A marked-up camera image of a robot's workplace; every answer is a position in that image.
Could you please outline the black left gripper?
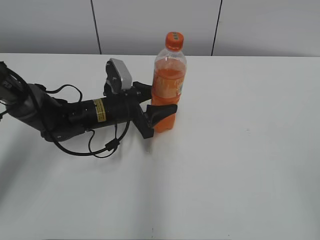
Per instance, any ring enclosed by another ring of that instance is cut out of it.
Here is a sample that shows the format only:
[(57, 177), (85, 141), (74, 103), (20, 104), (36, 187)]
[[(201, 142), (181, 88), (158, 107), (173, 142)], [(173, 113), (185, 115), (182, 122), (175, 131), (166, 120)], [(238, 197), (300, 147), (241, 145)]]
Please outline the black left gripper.
[(152, 98), (152, 86), (138, 81), (132, 83), (128, 90), (113, 94), (111, 88), (105, 84), (103, 92), (103, 106), (105, 109), (105, 126), (132, 122), (144, 139), (154, 136), (154, 127), (165, 118), (174, 115), (178, 106), (150, 105), (146, 107), (146, 115), (140, 104)]

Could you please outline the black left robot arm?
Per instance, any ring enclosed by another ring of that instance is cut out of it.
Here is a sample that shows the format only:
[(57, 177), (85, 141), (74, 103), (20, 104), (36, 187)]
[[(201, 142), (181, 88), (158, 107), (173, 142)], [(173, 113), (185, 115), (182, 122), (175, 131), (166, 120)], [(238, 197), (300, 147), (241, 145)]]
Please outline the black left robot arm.
[(85, 131), (120, 123), (133, 123), (144, 139), (153, 137), (154, 126), (175, 114), (176, 104), (152, 106), (143, 111), (140, 104), (151, 99), (152, 87), (132, 77), (122, 60), (110, 58), (105, 65), (106, 82), (103, 98), (69, 103), (54, 98), (59, 92), (47, 90), (41, 84), (29, 84), (39, 105), (40, 113), (18, 81), (17, 74), (0, 63), (0, 99), (5, 102), (8, 114), (40, 131), (41, 136), (51, 142), (69, 140)]

